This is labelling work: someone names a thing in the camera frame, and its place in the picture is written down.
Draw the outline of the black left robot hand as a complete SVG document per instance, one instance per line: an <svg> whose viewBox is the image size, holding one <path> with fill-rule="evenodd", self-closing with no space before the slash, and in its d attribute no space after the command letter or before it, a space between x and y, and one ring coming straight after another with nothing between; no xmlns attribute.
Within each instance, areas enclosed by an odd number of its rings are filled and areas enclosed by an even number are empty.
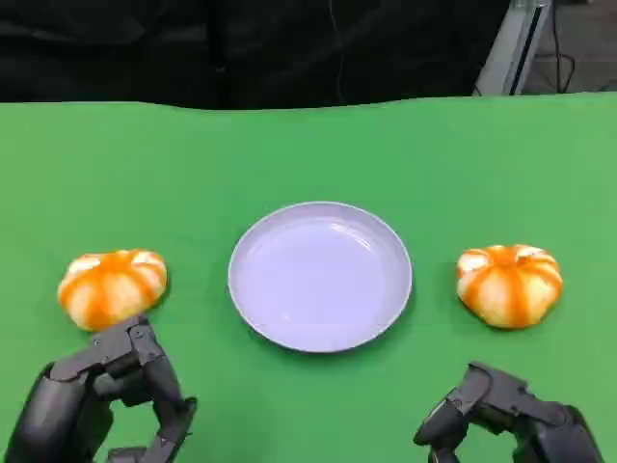
<svg viewBox="0 0 617 463"><path fill-rule="evenodd" d="M149 320L135 315L39 374L9 440L7 462L92 462L112 424L111 405L151 404L159 428L146 447L111 449L110 462L172 462L198 408L182 395Z"/></svg>

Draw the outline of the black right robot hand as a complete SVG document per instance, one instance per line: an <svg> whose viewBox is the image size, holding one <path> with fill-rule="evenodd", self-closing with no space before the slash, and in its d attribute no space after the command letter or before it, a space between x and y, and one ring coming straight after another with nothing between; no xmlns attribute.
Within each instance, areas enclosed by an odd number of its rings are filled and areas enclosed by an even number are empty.
<svg viewBox="0 0 617 463"><path fill-rule="evenodd" d="M526 381L479 362L468 364L462 381L422 422L414 443L430 448L430 462L457 462L456 449L472 424L494 435L512 434L514 462L604 460L575 406L540 399Z"/></svg>

